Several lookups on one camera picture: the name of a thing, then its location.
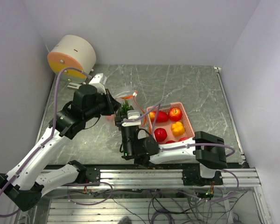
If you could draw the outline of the orange toy pineapple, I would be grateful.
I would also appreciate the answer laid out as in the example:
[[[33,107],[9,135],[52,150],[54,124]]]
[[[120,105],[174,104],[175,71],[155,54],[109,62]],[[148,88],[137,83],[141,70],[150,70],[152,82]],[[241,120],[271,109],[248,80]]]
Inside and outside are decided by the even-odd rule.
[[[133,107],[129,104],[128,100],[125,99],[124,103],[121,104],[119,109],[121,116],[127,116],[128,111],[133,110]]]

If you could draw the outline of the clear zip bag orange zipper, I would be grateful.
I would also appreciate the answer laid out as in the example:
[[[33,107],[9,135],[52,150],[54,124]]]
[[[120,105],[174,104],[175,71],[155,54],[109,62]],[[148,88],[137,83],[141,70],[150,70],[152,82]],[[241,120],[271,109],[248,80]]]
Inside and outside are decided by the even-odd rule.
[[[117,100],[118,102],[120,102],[121,104],[125,103],[126,101],[129,103],[130,106],[133,107],[134,110],[137,110],[142,114],[145,113],[145,111],[141,108],[141,106],[137,103],[136,101],[136,98],[137,98],[137,94],[138,94],[138,91],[137,90],[124,90],[124,91],[121,91],[115,95],[113,95],[114,99]],[[112,122],[114,121],[114,115],[110,115],[110,116],[106,116],[105,117],[105,120],[107,122]],[[141,120],[141,125],[140,127],[141,128],[144,128],[144,126],[146,125],[147,123],[147,118],[144,117],[142,120]]]

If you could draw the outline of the yellow toy bell pepper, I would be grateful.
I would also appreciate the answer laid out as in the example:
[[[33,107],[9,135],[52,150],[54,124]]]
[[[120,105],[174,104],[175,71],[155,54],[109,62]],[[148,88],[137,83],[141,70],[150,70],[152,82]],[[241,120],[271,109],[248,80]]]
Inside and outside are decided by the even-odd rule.
[[[177,137],[185,133],[185,127],[182,122],[177,121],[171,125],[172,134]]]

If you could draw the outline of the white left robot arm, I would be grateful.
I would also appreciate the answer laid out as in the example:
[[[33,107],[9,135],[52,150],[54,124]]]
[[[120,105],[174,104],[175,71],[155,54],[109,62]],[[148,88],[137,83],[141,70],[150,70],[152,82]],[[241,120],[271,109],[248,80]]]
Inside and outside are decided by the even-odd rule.
[[[67,141],[85,129],[86,122],[112,115],[120,106],[108,89],[99,93],[93,85],[81,85],[75,90],[73,100],[54,112],[44,135],[26,157],[8,173],[0,173],[0,194],[11,199],[19,210],[28,211],[60,186],[84,184],[87,169],[76,160],[45,175],[41,172]]]

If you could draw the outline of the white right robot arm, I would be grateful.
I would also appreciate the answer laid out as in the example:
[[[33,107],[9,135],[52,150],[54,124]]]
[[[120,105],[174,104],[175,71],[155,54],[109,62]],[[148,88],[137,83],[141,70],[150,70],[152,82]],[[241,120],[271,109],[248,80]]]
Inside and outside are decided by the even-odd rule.
[[[177,164],[195,160],[200,163],[196,179],[200,184],[208,184],[217,170],[227,168],[227,155],[224,148],[224,140],[215,135],[198,131],[194,137],[180,142],[159,144],[147,130],[139,128],[139,125],[125,125],[127,116],[115,115],[115,126],[121,131],[122,143],[120,151],[125,160],[134,160],[140,167],[147,168],[150,163]],[[147,135],[139,138],[139,132]]]

